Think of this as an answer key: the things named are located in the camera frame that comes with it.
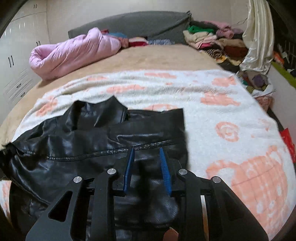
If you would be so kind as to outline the right hand thumb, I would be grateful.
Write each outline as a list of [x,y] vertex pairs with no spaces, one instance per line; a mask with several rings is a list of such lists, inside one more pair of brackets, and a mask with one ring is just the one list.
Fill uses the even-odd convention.
[[176,230],[170,227],[163,236],[163,241],[178,241],[179,234]]

